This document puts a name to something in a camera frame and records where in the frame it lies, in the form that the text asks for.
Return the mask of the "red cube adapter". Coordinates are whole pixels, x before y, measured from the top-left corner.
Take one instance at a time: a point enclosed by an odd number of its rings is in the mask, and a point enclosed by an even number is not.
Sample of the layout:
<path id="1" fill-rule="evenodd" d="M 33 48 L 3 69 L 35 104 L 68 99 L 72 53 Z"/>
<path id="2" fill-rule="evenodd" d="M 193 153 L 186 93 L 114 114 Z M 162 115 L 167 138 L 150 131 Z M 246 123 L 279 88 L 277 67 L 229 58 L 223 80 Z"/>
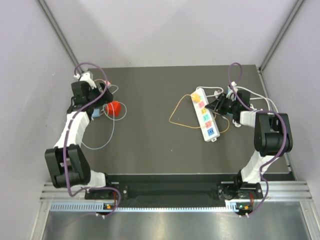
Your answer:
<path id="1" fill-rule="evenodd" d="M 104 107 L 106 114 L 110 117 L 118 117 L 120 115 L 121 109 L 121 103 L 118 101 L 107 103 Z"/>

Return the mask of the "white power strip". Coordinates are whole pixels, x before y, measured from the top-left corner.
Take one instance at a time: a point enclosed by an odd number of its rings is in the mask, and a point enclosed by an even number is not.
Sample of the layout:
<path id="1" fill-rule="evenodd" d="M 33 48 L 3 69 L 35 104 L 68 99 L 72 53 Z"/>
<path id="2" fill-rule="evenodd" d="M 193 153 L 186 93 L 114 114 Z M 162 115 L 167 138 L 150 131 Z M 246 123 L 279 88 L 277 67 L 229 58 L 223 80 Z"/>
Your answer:
<path id="1" fill-rule="evenodd" d="M 199 122 L 199 129 L 201 130 L 203 139 L 205 142 L 215 142 L 220 136 L 220 132 L 213 112 L 205 108 L 205 105 L 209 104 L 205 90 L 202 87 L 198 87 L 194 93 L 197 93 L 201 97 L 201 102 L 196 103 L 192 101 L 192 105 Z"/>

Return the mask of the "blue charger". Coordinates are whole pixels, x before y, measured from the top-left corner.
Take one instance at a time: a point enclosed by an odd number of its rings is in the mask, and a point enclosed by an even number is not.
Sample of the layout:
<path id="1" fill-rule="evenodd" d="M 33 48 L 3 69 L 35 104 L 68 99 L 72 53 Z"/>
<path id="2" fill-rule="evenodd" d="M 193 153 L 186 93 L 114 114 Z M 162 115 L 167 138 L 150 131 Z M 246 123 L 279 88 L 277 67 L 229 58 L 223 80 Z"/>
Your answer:
<path id="1" fill-rule="evenodd" d="M 95 108 L 92 113 L 92 118 L 98 118 L 102 115 L 102 111 L 99 108 Z"/>

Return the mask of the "yellow charger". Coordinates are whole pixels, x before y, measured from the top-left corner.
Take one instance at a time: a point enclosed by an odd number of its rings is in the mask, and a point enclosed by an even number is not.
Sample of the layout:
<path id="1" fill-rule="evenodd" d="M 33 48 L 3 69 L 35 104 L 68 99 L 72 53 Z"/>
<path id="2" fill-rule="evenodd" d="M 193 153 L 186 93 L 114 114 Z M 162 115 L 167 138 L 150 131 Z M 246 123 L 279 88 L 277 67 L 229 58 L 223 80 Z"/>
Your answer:
<path id="1" fill-rule="evenodd" d="M 190 97 L 191 97 L 192 101 L 195 102 L 195 103 L 200 103 L 202 101 L 201 96 L 198 95 L 196 92 L 193 92 L 190 95 Z"/>

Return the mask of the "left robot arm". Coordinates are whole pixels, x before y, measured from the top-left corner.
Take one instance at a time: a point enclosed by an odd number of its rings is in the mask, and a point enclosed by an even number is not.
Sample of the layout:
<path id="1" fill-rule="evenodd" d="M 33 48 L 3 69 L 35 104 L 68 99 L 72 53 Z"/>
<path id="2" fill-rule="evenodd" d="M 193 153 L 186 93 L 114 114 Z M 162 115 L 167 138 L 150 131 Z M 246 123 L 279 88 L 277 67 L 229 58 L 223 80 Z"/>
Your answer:
<path id="1" fill-rule="evenodd" d="M 107 174 L 91 170 L 81 149 L 84 133 L 94 111 L 113 101 L 109 86 L 108 81 L 96 86 L 84 80 L 71 84 L 73 96 L 66 112 L 65 127 L 54 147 L 44 153 L 55 188 L 96 188 L 97 194 L 105 199 L 113 194 L 114 187 L 108 183 Z"/>

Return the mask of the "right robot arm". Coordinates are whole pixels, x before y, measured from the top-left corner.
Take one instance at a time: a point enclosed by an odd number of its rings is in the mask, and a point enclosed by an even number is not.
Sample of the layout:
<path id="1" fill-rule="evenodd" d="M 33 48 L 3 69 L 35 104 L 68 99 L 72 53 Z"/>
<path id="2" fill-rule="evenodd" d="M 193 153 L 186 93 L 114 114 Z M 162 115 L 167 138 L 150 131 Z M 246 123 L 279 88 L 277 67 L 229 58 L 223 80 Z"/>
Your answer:
<path id="1" fill-rule="evenodd" d="M 269 166 L 293 148 L 289 116 L 263 109 L 254 109 L 251 93 L 245 89 L 222 93 L 206 109 L 220 115 L 231 114 L 236 124 L 254 129 L 254 152 L 235 179 L 233 192 L 245 198 L 256 188 Z"/>

